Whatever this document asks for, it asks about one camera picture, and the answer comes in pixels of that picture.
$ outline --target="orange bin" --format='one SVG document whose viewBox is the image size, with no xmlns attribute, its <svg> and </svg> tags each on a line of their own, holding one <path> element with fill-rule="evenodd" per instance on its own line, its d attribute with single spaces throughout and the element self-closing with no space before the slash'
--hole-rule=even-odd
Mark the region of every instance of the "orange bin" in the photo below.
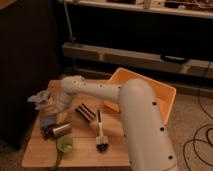
<svg viewBox="0 0 213 171">
<path fill-rule="evenodd" d="M 154 79 L 148 78 L 146 76 L 140 75 L 124 68 L 118 68 L 111 76 L 111 78 L 107 81 L 107 83 L 122 84 L 132 78 L 145 80 L 153 88 L 157 97 L 157 103 L 159 104 L 164 124 L 166 125 L 169 120 L 169 116 L 174 103 L 176 89 L 168 84 L 156 81 Z M 104 101 L 104 104 L 115 111 L 119 110 L 118 105 L 115 103 L 112 103 L 110 101 Z"/>
</svg>

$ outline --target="scrub brush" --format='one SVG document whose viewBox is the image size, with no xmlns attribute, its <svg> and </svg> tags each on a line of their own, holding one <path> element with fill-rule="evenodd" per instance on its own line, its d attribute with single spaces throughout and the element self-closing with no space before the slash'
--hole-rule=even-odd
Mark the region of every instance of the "scrub brush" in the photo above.
<svg viewBox="0 0 213 171">
<path fill-rule="evenodd" d="M 104 152 L 107 150 L 107 148 L 109 146 L 108 137 L 104 136 L 104 134 L 103 134 L 100 110 L 98 110 L 97 115 L 98 115 L 97 121 L 98 121 L 98 128 L 99 128 L 99 136 L 96 137 L 96 148 L 98 149 L 99 152 Z"/>
</svg>

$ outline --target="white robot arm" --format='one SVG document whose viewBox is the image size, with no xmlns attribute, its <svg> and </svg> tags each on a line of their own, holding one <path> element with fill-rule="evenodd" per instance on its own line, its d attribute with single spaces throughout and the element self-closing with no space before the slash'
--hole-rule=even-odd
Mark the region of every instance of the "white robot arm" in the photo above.
<svg viewBox="0 0 213 171">
<path fill-rule="evenodd" d="M 83 77 L 66 77 L 56 107 L 66 110 L 77 93 L 117 102 L 133 171 L 178 171 L 175 153 L 163 124 L 152 88 L 131 79 L 122 85 L 87 83 Z"/>
</svg>

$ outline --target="wooden board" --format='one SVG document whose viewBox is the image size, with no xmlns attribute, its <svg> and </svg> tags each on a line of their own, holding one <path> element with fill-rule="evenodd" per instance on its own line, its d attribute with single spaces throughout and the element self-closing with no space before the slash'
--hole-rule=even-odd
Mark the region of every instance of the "wooden board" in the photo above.
<svg viewBox="0 0 213 171">
<path fill-rule="evenodd" d="M 59 89 L 59 81 L 50 81 L 48 89 L 54 94 Z M 88 124 L 74 111 L 81 103 L 94 112 L 101 110 L 104 134 L 109 138 L 109 149 L 106 153 L 96 150 L 95 137 L 98 135 L 96 120 Z M 64 155 L 60 167 L 129 167 L 127 146 L 119 114 L 103 105 L 103 101 L 91 96 L 79 94 L 70 106 L 69 119 L 72 122 L 74 149 Z M 50 167 L 56 157 L 55 143 L 43 140 L 40 134 L 39 121 L 35 123 L 23 161 L 23 167 Z"/>
<path fill-rule="evenodd" d="M 17 0 L 0 0 L 0 10 L 14 3 Z"/>
</svg>

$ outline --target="floor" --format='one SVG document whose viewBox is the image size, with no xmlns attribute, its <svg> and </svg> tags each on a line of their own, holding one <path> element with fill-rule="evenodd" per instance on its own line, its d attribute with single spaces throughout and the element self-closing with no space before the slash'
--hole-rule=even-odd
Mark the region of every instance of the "floor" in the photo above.
<svg viewBox="0 0 213 171">
<path fill-rule="evenodd" d="M 213 99 L 201 98 L 201 103 L 208 111 L 208 113 L 213 114 Z M 206 124 L 213 124 L 213 120 L 210 119 L 201 109 L 198 99 L 193 95 L 185 95 L 177 93 L 175 104 L 170 115 L 169 123 L 167 125 L 171 140 L 173 142 L 178 166 L 180 171 L 187 171 L 186 164 L 183 158 L 183 146 L 184 143 L 193 138 L 195 131 Z M 204 127 L 201 129 L 197 135 L 197 138 L 206 141 L 206 130 Z M 47 168 L 30 169 L 22 168 L 21 161 L 24 155 L 27 142 L 30 137 L 31 129 L 28 130 L 23 147 L 20 151 L 14 151 L 9 146 L 0 142 L 0 171 L 35 171 L 48 170 Z M 213 140 L 213 133 L 209 133 L 209 139 Z M 196 142 L 196 150 L 198 154 L 205 160 L 206 163 L 213 164 L 213 148 L 212 146 Z M 204 162 L 200 161 L 195 155 L 193 150 L 192 142 L 189 142 L 185 148 L 186 160 L 188 162 L 191 171 L 212 171 L 212 166 L 208 166 Z M 130 168 L 88 168 L 88 169 L 59 169 L 59 170 L 76 170 L 76 171 L 86 171 L 86 170 L 99 170 L 99 171 L 130 171 Z"/>
</svg>

